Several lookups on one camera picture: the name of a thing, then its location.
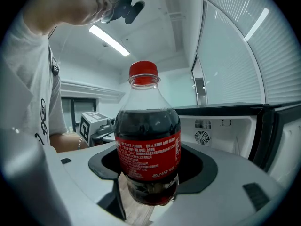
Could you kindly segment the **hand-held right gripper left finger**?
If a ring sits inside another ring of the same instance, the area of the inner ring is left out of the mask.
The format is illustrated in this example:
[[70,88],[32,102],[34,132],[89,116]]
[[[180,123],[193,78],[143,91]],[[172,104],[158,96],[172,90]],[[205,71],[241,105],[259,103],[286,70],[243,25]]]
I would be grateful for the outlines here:
[[57,153],[49,145],[43,147],[51,178],[72,226],[126,225],[97,205],[113,189],[113,181],[100,179],[88,166],[92,156],[112,146],[113,142],[65,153]]

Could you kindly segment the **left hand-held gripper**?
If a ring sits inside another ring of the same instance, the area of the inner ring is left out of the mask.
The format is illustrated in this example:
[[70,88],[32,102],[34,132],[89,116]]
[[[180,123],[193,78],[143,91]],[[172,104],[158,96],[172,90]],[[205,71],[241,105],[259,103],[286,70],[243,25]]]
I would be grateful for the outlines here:
[[115,119],[99,112],[81,113],[79,134],[89,147],[114,141]]

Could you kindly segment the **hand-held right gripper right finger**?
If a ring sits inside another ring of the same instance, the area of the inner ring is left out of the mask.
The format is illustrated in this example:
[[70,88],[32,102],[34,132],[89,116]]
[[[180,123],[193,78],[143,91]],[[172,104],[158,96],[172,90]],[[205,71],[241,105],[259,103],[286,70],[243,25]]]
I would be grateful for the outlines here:
[[248,159],[188,142],[179,181],[172,201],[154,208],[154,226],[257,226],[285,192]]

